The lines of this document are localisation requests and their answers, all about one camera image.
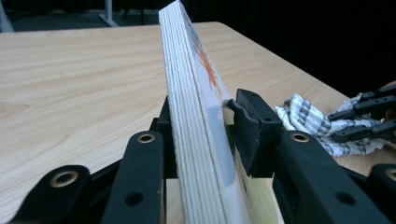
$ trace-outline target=cloth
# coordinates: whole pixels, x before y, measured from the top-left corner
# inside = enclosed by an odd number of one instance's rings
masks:
[[[333,113],[352,108],[360,98],[361,93],[348,101],[344,101]],[[310,133],[316,137],[324,149],[334,157],[370,154],[374,152],[376,148],[382,148],[386,142],[385,139],[379,138],[363,138],[345,143],[334,142],[331,137],[331,134],[334,132],[360,125],[373,127],[381,121],[371,119],[370,116],[330,121],[327,116],[299,94],[292,95],[282,106],[276,106],[276,113],[283,121],[283,125],[287,130],[298,130]]]

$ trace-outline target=metal leg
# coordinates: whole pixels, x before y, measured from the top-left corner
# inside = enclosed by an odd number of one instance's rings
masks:
[[[106,14],[100,14],[99,18],[102,19],[110,27],[119,27],[119,25],[113,21],[113,6],[111,1],[112,0],[105,0]]]
[[[0,32],[1,33],[14,32],[14,28],[12,28],[12,25],[7,18],[1,0],[0,0]]]

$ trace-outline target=thick book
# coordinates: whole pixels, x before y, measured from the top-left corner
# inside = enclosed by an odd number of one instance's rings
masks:
[[[257,206],[247,195],[250,180],[227,134],[222,103],[231,99],[230,93],[181,2],[161,9],[159,17],[186,223],[262,222],[255,216],[266,211],[253,214],[252,207]],[[266,206],[273,208],[268,188],[261,190],[271,203]],[[266,210],[275,213],[275,209]]]

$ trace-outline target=wood grain surface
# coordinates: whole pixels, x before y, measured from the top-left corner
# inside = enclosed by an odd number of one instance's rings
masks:
[[[194,26],[231,94],[255,91],[275,107],[299,93],[325,114],[347,99],[221,23]],[[158,25],[0,34],[0,223],[50,170],[81,164],[94,173],[119,160],[165,96]],[[368,174],[396,152],[337,161]],[[168,223],[183,223],[178,182],[167,184]]]

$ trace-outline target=plaid cloth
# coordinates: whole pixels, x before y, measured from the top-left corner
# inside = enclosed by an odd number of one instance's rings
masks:
[[[352,108],[359,101],[360,97],[361,93],[348,101],[344,101],[334,113]],[[331,134],[334,132],[361,125],[373,127],[381,121],[371,119],[370,116],[330,121],[327,116],[323,115],[322,112],[298,94],[292,95],[282,106],[276,106],[276,113],[282,119],[283,125],[287,130],[310,133],[334,157],[370,154],[376,148],[382,148],[386,142],[384,139],[378,138],[363,138],[345,143],[334,142],[331,137]]]

